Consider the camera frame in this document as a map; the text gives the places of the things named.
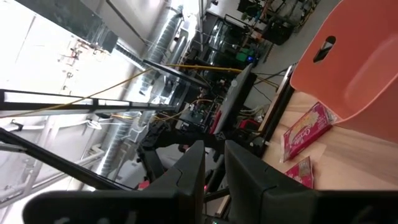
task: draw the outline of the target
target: machinery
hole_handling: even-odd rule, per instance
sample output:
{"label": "machinery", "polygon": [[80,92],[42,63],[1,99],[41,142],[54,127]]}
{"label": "machinery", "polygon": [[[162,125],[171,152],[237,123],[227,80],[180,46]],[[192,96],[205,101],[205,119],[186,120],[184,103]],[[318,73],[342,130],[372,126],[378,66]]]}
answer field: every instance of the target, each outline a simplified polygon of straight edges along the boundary
{"label": "machinery", "polygon": [[[164,121],[158,121],[151,124],[147,135],[139,144],[137,154],[146,170],[146,177],[150,182],[154,182],[165,172],[160,158],[156,153],[157,148],[166,147],[171,144],[192,146],[194,142],[201,140],[205,147],[210,147],[216,152],[223,154],[224,142],[227,139],[235,139],[233,134],[234,131],[223,131],[217,134],[181,131],[173,129]],[[240,141],[240,144],[245,146],[253,154],[258,154],[261,151],[258,146],[250,146],[242,141]]]}
{"label": "machinery", "polygon": [[24,209],[26,223],[395,223],[398,192],[308,189],[233,141],[225,142],[232,198],[227,220],[202,215],[205,149],[197,141],[143,191],[50,192]]}

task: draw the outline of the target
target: ventilation duct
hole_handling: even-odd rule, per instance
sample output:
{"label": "ventilation duct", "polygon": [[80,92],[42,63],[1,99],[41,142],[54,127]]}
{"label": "ventilation duct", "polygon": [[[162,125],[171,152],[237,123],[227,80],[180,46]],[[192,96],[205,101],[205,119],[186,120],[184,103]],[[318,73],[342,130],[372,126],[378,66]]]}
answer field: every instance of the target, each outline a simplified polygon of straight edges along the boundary
{"label": "ventilation duct", "polygon": [[[173,52],[170,55],[169,59],[167,60],[166,64],[171,65],[171,64],[178,63],[178,60],[179,60],[182,52],[184,51],[185,46],[187,46],[187,37],[188,37],[188,33],[182,30],[182,32],[180,34],[180,38],[179,38],[178,42],[176,43],[175,48],[173,49]],[[153,95],[156,96],[156,95],[159,95],[159,93],[153,92]],[[144,111],[142,113],[142,116],[140,117],[139,125],[140,126],[146,125],[150,121],[150,118],[152,117],[153,113],[154,113],[153,111]]]}
{"label": "ventilation duct", "polygon": [[[170,1],[166,1],[163,6],[163,10],[160,12],[158,21],[156,22],[156,26],[149,37],[148,47],[145,49],[147,53],[144,58],[147,60],[161,63],[166,51],[169,48],[169,45],[171,44],[175,37],[175,34],[177,33],[177,30],[182,22],[183,6],[172,6],[173,5]],[[142,61],[140,61],[138,58],[132,58],[132,60],[138,60],[137,63],[142,65],[143,69],[148,68],[148,66],[143,64]],[[155,80],[158,79],[160,76],[161,74],[155,70],[143,74],[143,76],[141,76],[142,86],[140,92],[147,93],[151,87],[154,88]],[[126,100],[131,100],[132,95],[136,94],[131,92],[132,86],[133,84],[130,84],[130,86],[128,87],[128,91],[124,97]],[[152,90],[150,94],[150,101],[152,101],[157,95],[159,95],[159,93]],[[141,119],[138,122],[138,126],[142,126],[142,124],[147,123],[154,113],[153,111],[146,112],[147,113],[144,113],[141,116]],[[136,116],[137,114],[135,112],[130,112],[124,113],[123,115]],[[125,121],[122,121],[122,123],[123,124],[120,125],[112,125],[104,139],[104,142],[102,143],[101,149],[104,150],[106,154],[96,170],[97,174],[99,175],[107,177],[108,174],[111,172],[111,165],[118,154],[119,147],[123,141],[123,137],[128,135],[131,126],[134,125],[134,123],[132,124]]]}
{"label": "ventilation duct", "polygon": [[80,1],[16,0],[56,25],[77,35],[95,47],[112,52],[117,35]]}

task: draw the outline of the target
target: silver ducting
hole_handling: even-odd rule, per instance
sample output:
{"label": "silver ducting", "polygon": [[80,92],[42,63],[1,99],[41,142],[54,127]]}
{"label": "silver ducting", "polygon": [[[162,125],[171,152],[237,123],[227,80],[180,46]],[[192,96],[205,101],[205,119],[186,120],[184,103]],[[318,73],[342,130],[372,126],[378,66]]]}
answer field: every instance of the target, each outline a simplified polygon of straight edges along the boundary
{"label": "silver ducting", "polygon": [[[159,18],[156,22],[156,26],[152,31],[149,37],[149,43],[145,51],[147,52],[144,56],[145,59],[150,60],[152,62],[160,63],[169,48],[169,45],[173,41],[175,34],[177,33],[178,27],[182,22],[182,9],[183,6],[178,6],[176,8],[172,7],[172,3],[167,1],[163,10],[161,11]],[[139,61],[140,65],[144,69],[147,68],[147,65],[143,64],[142,61]],[[142,86],[141,93],[147,93],[148,89],[153,86],[154,81],[160,77],[160,73],[152,70],[149,73],[143,74],[141,76]],[[125,100],[131,100],[131,95],[129,90],[131,86],[128,87],[128,91],[124,96]],[[158,93],[151,92],[150,101],[152,101]],[[142,126],[142,124],[146,124],[147,121],[152,116],[153,111],[146,111],[141,116],[145,119],[140,119],[138,125]],[[135,112],[132,113],[124,113],[124,116],[136,116]],[[111,164],[115,160],[119,147],[123,141],[123,138],[129,133],[129,129],[132,123],[127,123],[125,121],[116,121],[117,123],[123,123],[120,125],[112,125],[108,131],[108,134],[105,137],[104,142],[102,143],[101,149],[106,152],[103,160],[101,161],[101,166],[97,168],[96,172],[99,175],[107,177],[111,172]]]}
{"label": "silver ducting", "polygon": [[170,55],[169,60],[167,61],[168,64],[175,65],[176,63],[178,63],[178,60],[180,60],[182,52],[185,50],[185,47],[187,46],[187,42],[188,40],[185,36],[180,36],[172,54]]}
{"label": "silver ducting", "polygon": [[[187,46],[187,37],[186,37],[186,35],[181,35],[177,44],[175,45],[175,47],[173,49],[172,54],[170,55],[169,59],[167,60],[166,64],[169,64],[169,65],[176,64],[178,62],[182,52],[184,51],[185,46]],[[152,94],[154,96],[157,96],[160,93],[154,93],[154,91],[152,91]],[[141,125],[141,126],[146,125],[150,121],[150,118],[152,117],[153,114],[154,114],[153,111],[144,111],[142,113],[142,116],[140,117],[139,125]]]}

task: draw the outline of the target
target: wooden tabletop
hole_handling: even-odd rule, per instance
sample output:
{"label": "wooden tabletop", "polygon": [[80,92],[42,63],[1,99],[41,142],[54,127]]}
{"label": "wooden tabletop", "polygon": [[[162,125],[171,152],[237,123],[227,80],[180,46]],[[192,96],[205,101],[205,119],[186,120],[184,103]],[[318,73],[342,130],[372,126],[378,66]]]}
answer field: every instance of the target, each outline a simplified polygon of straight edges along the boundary
{"label": "wooden tabletop", "polygon": [[280,119],[263,161],[281,172],[303,158],[313,162],[316,189],[398,189],[398,144],[333,127],[292,161],[280,163],[280,136],[317,100],[295,92]]}

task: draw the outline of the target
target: bin handle hole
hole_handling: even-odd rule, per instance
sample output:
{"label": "bin handle hole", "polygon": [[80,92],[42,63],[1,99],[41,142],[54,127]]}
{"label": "bin handle hole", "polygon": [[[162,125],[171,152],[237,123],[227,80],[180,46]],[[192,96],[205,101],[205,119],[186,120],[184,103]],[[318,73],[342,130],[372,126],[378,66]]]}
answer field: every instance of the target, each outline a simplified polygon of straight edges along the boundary
{"label": "bin handle hole", "polygon": [[325,59],[325,57],[328,55],[330,52],[331,48],[334,46],[336,43],[336,37],[335,36],[328,36],[323,43],[322,47],[319,49],[318,53],[315,55],[313,58],[313,62],[317,63]]}

